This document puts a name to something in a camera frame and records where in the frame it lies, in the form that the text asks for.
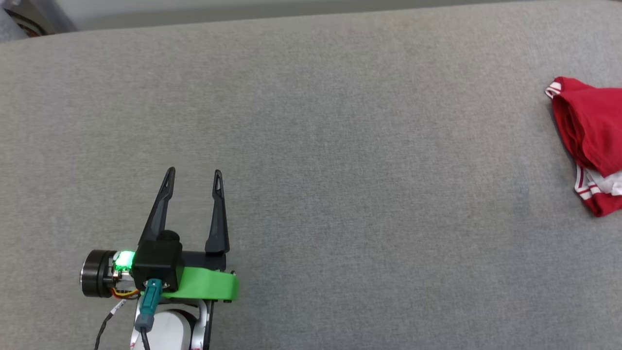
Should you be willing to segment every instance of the green light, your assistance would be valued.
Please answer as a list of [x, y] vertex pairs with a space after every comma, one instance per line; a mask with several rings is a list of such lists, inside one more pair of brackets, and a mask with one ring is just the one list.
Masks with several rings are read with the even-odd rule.
[[132, 268], [134, 254], [134, 252], [130, 252], [129, 250], [119, 252], [119, 256], [114, 261], [114, 269], [117, 271], [129, 271]]

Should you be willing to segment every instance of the teal connector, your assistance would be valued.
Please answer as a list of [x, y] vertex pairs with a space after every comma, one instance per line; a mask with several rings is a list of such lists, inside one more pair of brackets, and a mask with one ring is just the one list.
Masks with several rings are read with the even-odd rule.
[[134, 322], [134, 329], [141, 331], [141, 328], [145, 328], [147, 332], [151, 331], [154, 326], [154, 315], [156, 308], [160, 303], [162, 297], [162, 280], [155, 278], [147, 281], [145, 287], [145, 293], [141, 298], [141, 314], [138, 315]]

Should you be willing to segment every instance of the folded red clothing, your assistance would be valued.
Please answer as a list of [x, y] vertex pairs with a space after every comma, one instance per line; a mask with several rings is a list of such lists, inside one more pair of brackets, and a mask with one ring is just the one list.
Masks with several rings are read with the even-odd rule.
[[583, 168], [607, 177], [622, 170], [622, 88], [595, 88], [577, 79], [555, 79], [562, 89], [553, 111], [562, 141]]
[[597, 217], [622, 209], [622, 196], [602, 193], [584, 169], [605, 177], [622, 169], [622, 88], [559, 77], [546, 94], [553, 98], [559, 133], [577, 163], [577, 194]]

